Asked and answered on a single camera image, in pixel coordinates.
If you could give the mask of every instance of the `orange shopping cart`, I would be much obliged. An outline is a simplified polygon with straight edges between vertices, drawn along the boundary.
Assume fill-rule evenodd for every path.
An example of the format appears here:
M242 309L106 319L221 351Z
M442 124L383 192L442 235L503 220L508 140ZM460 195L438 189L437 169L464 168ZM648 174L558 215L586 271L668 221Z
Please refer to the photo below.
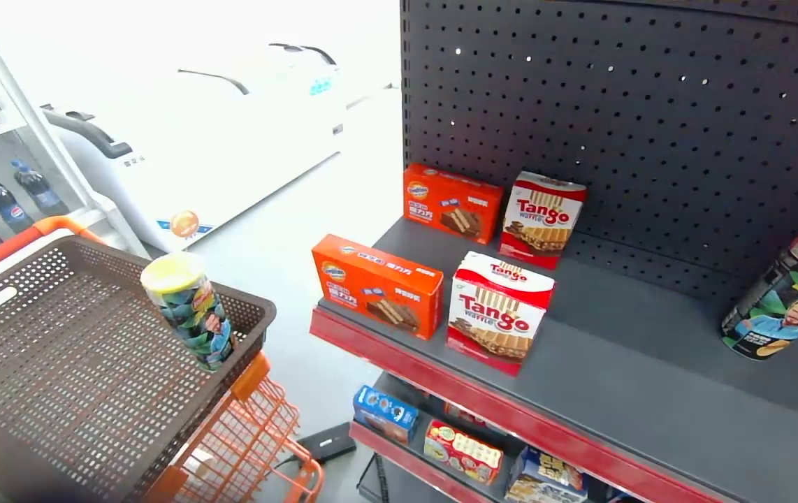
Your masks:
M74 235L23 249L58 228ZM261 353L275 317L269 300L216 284L239 342L207 373L157 318L140 287L143 258L102 245L66 217L0 248L2 493L316 499L322 468L293 440L299 411L268 378Z

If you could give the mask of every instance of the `black pegboard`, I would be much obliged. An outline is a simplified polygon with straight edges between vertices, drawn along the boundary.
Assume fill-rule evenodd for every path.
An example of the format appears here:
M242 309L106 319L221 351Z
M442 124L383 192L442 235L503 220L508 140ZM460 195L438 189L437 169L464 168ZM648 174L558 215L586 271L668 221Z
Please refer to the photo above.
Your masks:
M405 159L588 185L566 254L732 304L798 233L798 3L402 3Z

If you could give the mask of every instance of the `pringles can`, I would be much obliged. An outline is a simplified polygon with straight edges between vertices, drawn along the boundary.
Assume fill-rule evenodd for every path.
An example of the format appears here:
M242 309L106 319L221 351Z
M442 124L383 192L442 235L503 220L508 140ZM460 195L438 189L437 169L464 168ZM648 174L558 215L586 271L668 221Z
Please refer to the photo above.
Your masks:
M798 340L798 238L722 321L722 341L766 360Z
M201 369L221 367L235 340L201 258L185 251L163 255L141 271L141 286Z

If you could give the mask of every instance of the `red and white box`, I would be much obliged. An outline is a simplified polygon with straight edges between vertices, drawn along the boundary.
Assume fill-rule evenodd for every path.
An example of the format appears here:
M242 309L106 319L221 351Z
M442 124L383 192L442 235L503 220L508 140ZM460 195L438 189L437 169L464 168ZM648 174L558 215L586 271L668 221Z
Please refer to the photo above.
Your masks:
M505 209L499 254L543 268L558 267L585 191L585 185L521 172Z
M452 278L447 346L517 375L554 288L550 277L467 252Z

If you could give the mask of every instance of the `orange ovaltine box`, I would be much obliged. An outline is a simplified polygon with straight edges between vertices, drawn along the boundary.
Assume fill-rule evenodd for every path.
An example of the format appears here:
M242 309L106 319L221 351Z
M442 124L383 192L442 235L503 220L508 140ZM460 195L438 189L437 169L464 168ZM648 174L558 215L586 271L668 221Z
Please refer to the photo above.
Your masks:
M326 235L312 248L325 299L429 340L442 318L443 273Z
M487 245L495 232L502 188L411 163L402 175L405 217Z

